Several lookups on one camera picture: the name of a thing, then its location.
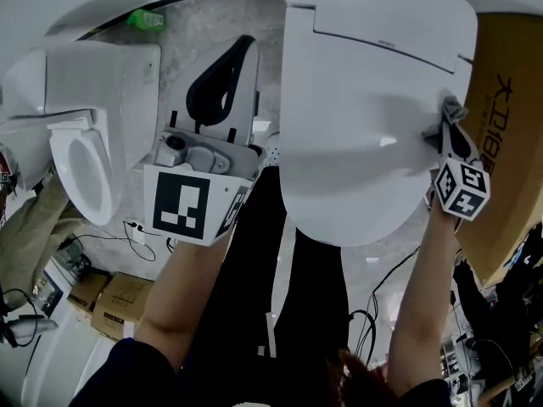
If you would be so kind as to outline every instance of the brown box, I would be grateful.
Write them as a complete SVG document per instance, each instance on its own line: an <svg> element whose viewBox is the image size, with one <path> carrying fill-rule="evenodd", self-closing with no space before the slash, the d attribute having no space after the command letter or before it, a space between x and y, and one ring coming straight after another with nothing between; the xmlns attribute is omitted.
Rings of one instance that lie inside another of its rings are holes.
<svg viewBox="0 0 543 407"><path fill-rule="evenodd" d="M88 320L91 320L98 296L108 284L109 279L111 279L111 275L108 272L91 269L83 280L76 283L71 289L67 300Z"/></svg>
<svg viewBox="0 0 543 407"><path fill-rule="evenodd" d="M485 286L543 212L543 19L480 14L477 52L462 127L490 173L490 201L457 238Z"/></svg>
<svg viewBox="0 0 543 407"><path fill-rule="evenodd" d="M115 341L132 337L152 286L147 279L116 273L94 307L91 326Z"/></svg>

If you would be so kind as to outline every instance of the tile floor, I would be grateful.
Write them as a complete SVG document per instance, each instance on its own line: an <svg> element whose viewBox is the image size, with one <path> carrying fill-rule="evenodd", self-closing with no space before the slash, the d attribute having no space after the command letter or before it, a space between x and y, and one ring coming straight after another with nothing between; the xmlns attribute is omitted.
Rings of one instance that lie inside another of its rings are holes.
<svg viewBox="0 0 543 407"><path fill-rule="evenodd" d="M164 32L141 32L123 24L98 33L93 40L113 43L157 42L162 47L160 70L160 97L157 130L165 126L165 111L173 81L180 76L203 51L218 42L250 34L260 47L260 112L279 115L280 82L283 51L284 0L187 0L163 7L166 16ZM123 220L143 219L143 169L132 170L126 180L126 189L119 211L104 230L116 237L123 237ZM342 250L344 276L347 283L350 309L365 309L371 291L386 273L415 249L421 241L428 220L423 203L408 221L388 237L359 248ZM294 250L294 225L287 221L278 258L272 308L279 314L288 291L288 279ZM94 226L83 226L78 235L88 233L107 237ZM124 271L136 276L155 279L164 266L169 252L162 237L147 237L146 243L155 252L153 262L138 258L127 243L82 238L85 253L99 267L111 271ZM151 252L135 245L146 259L153 259ZM380 315L377 322L378 340L373 359L384 360L394 327L402 293L411 273L414 259L398 269L378 292ZM457 309L462 330L465 319L462 309ZM356 346L363 317L351 322L350 346ZM454 313L450 313L446 332L458 333ZM369 342L362 357L367 357Z"/></svg>

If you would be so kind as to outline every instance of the hair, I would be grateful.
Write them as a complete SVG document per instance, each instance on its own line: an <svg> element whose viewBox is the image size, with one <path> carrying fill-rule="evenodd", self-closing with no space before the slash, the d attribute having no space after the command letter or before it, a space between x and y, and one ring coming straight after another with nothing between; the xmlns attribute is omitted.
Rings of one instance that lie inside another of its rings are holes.
<svg viewBox="0 0 543 407"><path fill-rule="evenodd" d="M341 351L337 363L328 363L332 385L333 407L361 405L400 405L399 398L377 368L369 371L360 359L349 351Z"/></svg>

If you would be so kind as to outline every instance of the white toilet lid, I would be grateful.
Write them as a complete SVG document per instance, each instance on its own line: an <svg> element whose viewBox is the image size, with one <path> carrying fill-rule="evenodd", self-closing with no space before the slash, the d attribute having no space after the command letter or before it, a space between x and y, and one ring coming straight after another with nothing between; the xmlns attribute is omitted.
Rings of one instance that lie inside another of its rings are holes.
<svg viewBox="0 0 543 407"><path fill-rule="evenodd" d="M57 172L72 203L92 223L108 223L119 198L98 132L53 130L50 142Z"/></svg>
<svg viewBox="0 0 543 407"><path fill-rule="evenodd" d="M471 64L456 55L451 73L420 56L316 33L321 1L287 9L281 188L288 215L305 235L357 246L389 235L421 202L437 160L421 133L439 122L445 96L465 101ZM345 10L356 8L349 4ZM474 45L473 19L467 31Z"/></svg>

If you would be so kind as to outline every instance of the green object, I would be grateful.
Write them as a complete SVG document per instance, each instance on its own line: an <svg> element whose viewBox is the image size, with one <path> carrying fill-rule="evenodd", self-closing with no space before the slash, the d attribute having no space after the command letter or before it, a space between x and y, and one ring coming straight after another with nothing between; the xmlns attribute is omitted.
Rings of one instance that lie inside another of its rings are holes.
<svg viewBox="0 0 543 407"><path fill-rule="evenodd" d="M148 10L136 9L130 14L126 23L134 25L140 31L162 31L165 28L165 17Z"/></svg>

